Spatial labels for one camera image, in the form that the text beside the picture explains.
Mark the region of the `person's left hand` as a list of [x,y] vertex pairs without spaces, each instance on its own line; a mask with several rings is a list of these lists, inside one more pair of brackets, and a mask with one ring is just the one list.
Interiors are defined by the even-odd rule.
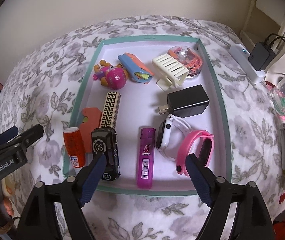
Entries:
[[11,198],[15,194],[15,182],[11,175],[0,180],[0,224],[4,224],[11,220],[11,216],[7,213],[4,206],[4,199]]

